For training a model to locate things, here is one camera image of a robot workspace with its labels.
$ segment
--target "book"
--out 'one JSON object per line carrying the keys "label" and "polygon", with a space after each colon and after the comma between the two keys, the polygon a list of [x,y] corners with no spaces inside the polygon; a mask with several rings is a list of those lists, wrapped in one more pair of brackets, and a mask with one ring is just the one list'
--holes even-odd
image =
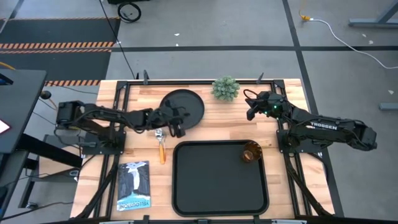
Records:
{"label": "book", "polygon": [[150,207],[149,161],[120,164],[117,211]]}

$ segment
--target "small potted plant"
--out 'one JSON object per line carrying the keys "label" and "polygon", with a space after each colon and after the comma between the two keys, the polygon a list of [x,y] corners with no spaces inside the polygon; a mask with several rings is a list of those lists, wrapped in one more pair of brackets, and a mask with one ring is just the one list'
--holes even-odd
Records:
{"label": "small potted plant", "polygon": [[217,100],[233,101],[234,98],[238,97],[238,90],[240,89],[239,84],[231,76],[225,76],[219,78],[213,83],[213,91],[211,94],[215,96]]}

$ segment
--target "desk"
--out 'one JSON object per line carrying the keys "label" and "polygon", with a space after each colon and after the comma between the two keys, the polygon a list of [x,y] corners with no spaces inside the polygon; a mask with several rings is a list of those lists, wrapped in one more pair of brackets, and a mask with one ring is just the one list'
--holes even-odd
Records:
{"label": "desk", "polygon": [[[81,167],[81,158],[24,134],[44,86],[47,73],[45,71],[3,69],[0,69],[0,73],[14,81],[12,85],[0,86],[0,119],[11,127],[0,134],[0,154],[2,156],[0,187],[7,191],[4,200],[0,201],[1,219],[6,212],[22,169],[37,167],[37,161],[27,158],[30,152],[73,167]],[[25,207],[29,199],[33,184],[30,179],[28,183],[21,195],[19,207]]]}
{"label": "desk", "polygon": [[[119,163],[149,161],[150,170],[150,194],[151,208],[143,208],[132,211],[117,212],[116,199],[112,206],[112,220],[142,220],[143,215],[149,215],[151,220],[181,220],[195,219],[178,216],[171,206],[172,193],[172,154],[174,147],[182,141],[200,140],[225,140],[225,139],[252,139],[258,142],[263,150],[270,205],[268,210],[260,218],[293,218],[292,201],[290,198],[289,184],[285,169],[284,158],[279,152],[275,131],[278,128],[276,120],[266,116],[257,115],[252,121],[246,119],[246,111],[249,106],[244,101],[243,90],[248,88],[255,92],[271,90],[267,85],[241,85],[238,97],[232,103],[217,101],[210,94],[211,85],[177,85],[172,81],[164,82],[165,85],[156,84],[157,80],[150,80],[149,85],[134,85],[129,91],[127,110],[141,110],[144,108],[156,108],[161,99],[170,91],[176,89],[193,90],[200,95],[205,103],[205,115],[198,126],[187,130],[186,136],[177,139],[166,138],[167,160],[164,165],[159,161],[158,140],[154,137],[154,131],[146,131],[137,134],[133,130],[125,128],[127,132],[126,148],[120,156]],[[285,79],[287,98],[294,105],[307,109],[302,84],[299,79]],[[101,82],[98,92],[97,105],[108,108],[113,107],[114,94],[117,81],[104,80]],[[308,188],[323,207],[333,213],[333,206],[326,182],[322,164],[309,155],[300,155],[303,173]],[[76,188],[75,200],[71,217],[78,215],[90,201],[98,188],[103,156],[96,156],[87,163],[80,174]],[[296,187],[301,214],[304,214],[301,193]],[[105,215],[108,193],[105,192],[100,216]],[[252,217],[211,217],[212,219],[252,219]]]}

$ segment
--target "orange-handled tool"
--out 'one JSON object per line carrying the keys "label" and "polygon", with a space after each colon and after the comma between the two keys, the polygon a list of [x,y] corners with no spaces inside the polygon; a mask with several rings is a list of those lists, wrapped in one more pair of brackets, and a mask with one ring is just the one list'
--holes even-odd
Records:
{"label": "orange-handled tool", "polygon": [[156,136],[157,140],[159,140],[160,163],[165,164],[166,163],[166,148],[163,144],[165,134],[163,133],[163,130],[161,128],[157,128],[155,130],[155,136]]}

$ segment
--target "butcher block tabletop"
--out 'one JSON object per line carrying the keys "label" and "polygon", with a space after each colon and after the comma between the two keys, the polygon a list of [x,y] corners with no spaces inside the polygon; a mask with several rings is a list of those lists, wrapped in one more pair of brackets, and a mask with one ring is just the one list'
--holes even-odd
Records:
{"label": "butcher block tabletop", "polygon": [[[97,105],[108,108],[113,107],[117,82],[117,80],[101,81]],[[284,83],[288,100],[295,106],[307,110],[307,102],[300,79],[285,79]],[[120,157],[119,163],[149,161],[151,207],[123,212],[116,211],[118,198],[118,182],[116,181],[111,219],[142,220],[144,215],[149,215],[151,220],[195,219],[193,217],[180,217],[172,208],[172,155],[174,147],[182,141],[229,139],[251,139],[262,147],[269,191],[269,208],[260,215],[260,218],[294,218],[284,157],[279,152],[277,136],[275,135],[278,128],[277,121],[274,118],[267,118],[260,114],[257,114],[252,121],[246,119],[246,111],[249,106],[244,100],[243,90],[250,89],[259,93],[260,91],[271,90],[270,86],[241,85],[238,97],[233,102],[224,102],[216,100],[210,93],[212,85],[175,85],[171,82],[170,85],[167,82],[165,82],[165,85],[133,85],[129,93],[127,110],[158,108],[160,101],[167,93],[178,89],[192,90],[202,98],[205,104],[203,119],[194,128],[186,130],[186,135],[182,138],[170,137],[167,128],[164,128],[164,131],[167,130],[166,133],[168,134],[165,140],[167,157],[164,165],[160,164],[159,141],[155,138],[154,131],[137,134],[133,130],[125,128],[127,132],[125,150]],[[322,163],[307,154],[300,154],[300,158],[308,189],[325,210],[333,213],[333,205]],[[71,217],[78,215],[97,191],[102,162],[103,156],[97,155],[82,169],[76,188]],[[109,158],[109,169],[112,162],[113,157],[111,156]],[[100,216],[105,214],[108,190],[109,187],[103,194]],[[296,191],[300,213],[304,215],[303,200],[300,189],[297,186]],[[211,217],[211,219],[253,219],[253,217]]]}

